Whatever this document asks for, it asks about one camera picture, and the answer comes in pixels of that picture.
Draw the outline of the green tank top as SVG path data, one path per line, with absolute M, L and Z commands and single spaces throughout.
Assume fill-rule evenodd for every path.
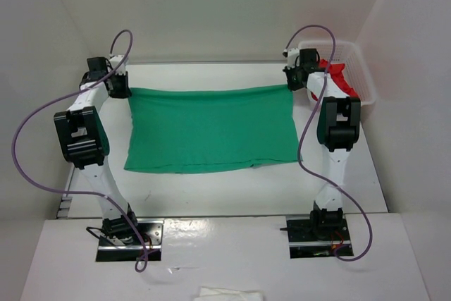
M 124 169 L 197 174 L 297 160 L 294 99 L 284 85 L 226 91 L 132 89 Z

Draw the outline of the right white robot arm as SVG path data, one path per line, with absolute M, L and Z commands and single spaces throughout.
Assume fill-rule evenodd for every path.
M 288 89 L 307 89 L 317 98 L 319 121 L 316 136 L 323 150 L 321 175 L 326 178 L 314 200 L 308 229 L 313 238 L 327 240 L 344 226 L 342 193 L 350 152 L 359 139 L 360 99 L 337 85 L 328 66 L 322 66 L 316 49 L 285 49 Z

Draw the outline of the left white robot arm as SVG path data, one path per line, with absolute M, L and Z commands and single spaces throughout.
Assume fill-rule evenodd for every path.
M 98 194 L 102 211 L 101 232 L 105 242 L 117 240 L 125 245 L 138 241 L 140 227 L 130 204 L 120 193 L 109 167 L 110 144 L 99 112 L 109 98 L 131 97 L 124 55 L 111 54 L 87 59 L 81 93 L 65 111 L 54 114 L 54 125 L 63 157 L 87 179 Z

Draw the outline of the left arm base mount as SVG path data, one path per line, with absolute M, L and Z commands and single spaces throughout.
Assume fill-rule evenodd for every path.
M 141 233 L 149 252 L 150 262 L 161 260 L 163 242 L 163 219 L 138 219 L 137 229 Z M 100 228 L 88 226 L 85 229 L 97 239 L 96 262 L 133 262 L 144 254 L 140 241 L 133 234 L 128 238 L 109 238 Z

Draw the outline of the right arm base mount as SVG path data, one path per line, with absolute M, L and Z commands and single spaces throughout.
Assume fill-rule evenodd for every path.
M 339 226 L 315 226 L 309 216 L 290 216 L 280 228 L 288 238 L 291 259 L 353 257 L 352 241 L 346 219 Z

